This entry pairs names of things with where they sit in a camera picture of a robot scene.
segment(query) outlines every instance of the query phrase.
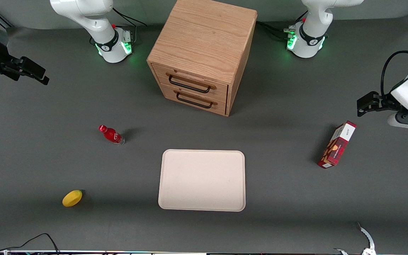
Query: gray tabletop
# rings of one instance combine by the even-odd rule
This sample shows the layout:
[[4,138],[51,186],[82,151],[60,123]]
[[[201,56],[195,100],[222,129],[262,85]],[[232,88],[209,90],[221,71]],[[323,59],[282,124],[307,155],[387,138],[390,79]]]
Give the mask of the gray tabletop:
[[[61,250],[360,253],[360,221],[378,253],[408,254],[408,130],[388,126],[387,112],[356,117],[387,57],[408,50],[408,17],[335,21],[312,59],[257,27],[228,118],[163,97],[146,63],[160,29],[140,29],[134,54],[117,64],[84,29],[10,31],[10,52],[51,81],[0,76],[0,248],[47,232]],[[408,56],[398,56],[387,86],[407,73]],[[345,155],[321,169],[347,120],[358,127]],[[127,143],[107,142],[101,124]],[[245,210],[161,209],[161,156],[171,148],[242,151]],[[63,207],[75,189],[85,199]],[[52,246],[39,239],[26,249]]]

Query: bottle cap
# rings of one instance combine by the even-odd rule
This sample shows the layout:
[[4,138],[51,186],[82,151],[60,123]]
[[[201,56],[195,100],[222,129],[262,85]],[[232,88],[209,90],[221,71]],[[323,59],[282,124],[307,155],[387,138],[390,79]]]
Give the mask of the bottle cap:
[[107,132],[108,128],[105,125],[100,125],[99,128],[100,132],[104,133]]

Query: gray wall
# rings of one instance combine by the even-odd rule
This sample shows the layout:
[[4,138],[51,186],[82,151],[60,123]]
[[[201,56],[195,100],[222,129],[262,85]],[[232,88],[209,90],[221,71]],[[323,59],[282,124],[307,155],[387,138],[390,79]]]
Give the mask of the gray wall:
[[[259,21],[290,21],[306,8],[300,0],[218,0],[255,9]],[[114,0],[120,12],[148,24],[166,21],[175,0]],[[36,29],[79,27],[73,21],[57,15],[49,0],[0,0],[0,13],[15,26]],[[408,15],[408,0],[365,0],[361,5],[335,8],[335,19],[383,19]],[[107,15],[115,24],[126,24],[114,12]]]

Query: black cable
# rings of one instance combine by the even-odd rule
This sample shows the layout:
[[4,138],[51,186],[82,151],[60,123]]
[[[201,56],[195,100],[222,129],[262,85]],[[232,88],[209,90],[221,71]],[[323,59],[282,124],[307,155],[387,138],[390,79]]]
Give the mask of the black cable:
[[21,247],[25,246],[28,242],[31,242],[32,240],[36,239],[36,238],[39,237],[39,236],[43,236],[44,234],[45,234],[46,236],[48,236],[48,238],[49,238],[50,241],[52,242],[53,246],[55,247],[56,254],[59,255],[60,251],[59,251],[58,247],[56,246],[55,241],[53,241],[53,239],[51,238],[51,236],[50,236],[49,234],[47,234],[47,233],[39,234],[38,236],[33,237],[33,238],[27,240],[27,241],[26,241],[24,244],[22,244],[21,246],[13,246],[13,247],[7,247],[7,248],[4,248],[4,249],[0,249],[0,252],[3,251],[3,250],[11,250],[11,249],[21,248]]
[[278,36],[277,34],[275,34],[274,32],[271,31],[271,30],[273,30],[273,31],[277,31],[277,32],[283,32],[283,30],[278,29],[278,28],[275,28],[275,27],[272,27],[272,26],[270,26],[270,25],[268,25],[268,24],[265,24],[264,22],[261,22],[261,21],[256,21],[256,24],[259,24],[259,25],[265,27],[265,28],[266,28],[266,31],[269,32],[269,33],[270,33],[271,35],[273,35],[274,37],[276,37],[276,38],[278,38],[278,39],[280,39],[280,40],[282,40],[282,41],[285,41],[285,38],[284,38],[284,37],[280,37],[280,36]]
[[303,16],[305,16],[305,14],[308,13],[308,11],[304,12],[300,17],[298,17],[295,22],[298,22]]
[[398,54],[401,54],[401,53],[406,53],[406,54],[408,54],[408,50],[400,50],[400,51],[397,51],[397,52],[393,53],[393,54],[387,59],[387,61],[385,62],[384,68],[382,69],[382,77],[381,77],[381,79],[380,79],[380,92],[381,92],[381,94],[382,94],[382,99],[384,99],[384,100],[386,99],[386,97],[385,97],[385,92],[384,92],[385,71],[387,70],[387,66],[388,66],[388,64],[390,63],[390,61],[392,60],[392,58],[393,58],[394,56],[398,55]]
[[128,21],[130,24],[132,24],[132,26],[136,27],[135,23],[131,22],[129,19],[127,19],[126,17],[120,15],[123,19],[125,19],[126,21]]
[[133,43],[136,42],[137,37],[138,37],[138,26],[135,27],[135,39],[133,40]]
[[259,24],[259,25],[261,25],[261,26],[264,26],[264,27],[269,28],[269,29],[274,30],[274,31],[279,31],[279,32],[282,32],[282,31],[283,31],[282,29],[278,29],[278,28],[272,27],[272,26],[270,26],[270,25],[268,25],[268,24],[266,24],[266,23],[264,23],[264,22],[261,22],[261,21],[256,21],[256,24]]
[[131,19],[131,20],[133,20],[133,21],[136,21],[136,22],[138,22],[138,23],[141,23],[141,24],[143,24],[144,26],[147,26],[146,23],[144,23],[144,22],[142,22],[142,21],[139,21],[139,20],[137,20],[137,19],[133,19],[132,17],[129,17],[129,16],[125,15],[125,14],[122,14],[122,13],[120,13],[118,10],[116,10],[115,8],[113,8],[113,10],[114,10],[117,14],[119,14],[121,17],[126,17],[126,18],[128,18],[128,19]]

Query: green led light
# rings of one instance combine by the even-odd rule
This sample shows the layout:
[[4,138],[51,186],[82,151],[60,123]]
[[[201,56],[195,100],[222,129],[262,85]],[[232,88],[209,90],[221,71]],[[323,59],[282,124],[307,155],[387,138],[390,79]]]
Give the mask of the green led light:
[[100,48],[97,46],[97,44],[95,44],[95,47],[96,47],[97,50],[98,50],[98,54],[99,54],[100,56],[102,56],[102,52],[100,52]]
[[324,38],[322,38],[322,42],[321,42],[321,45],[319,46],[319,50],[322,48],[322,45],[324,44],[324,41],[325,41],[325,36],[324,36]]
[[295,42],[297,42],[297,36],[294,35],[292,38],[289,39],[288,41],[288,49],[292,50],[295,46]]
[[127,55],[131,53],[131,43],[120,42],[120,45],[124,48],[124,51]]

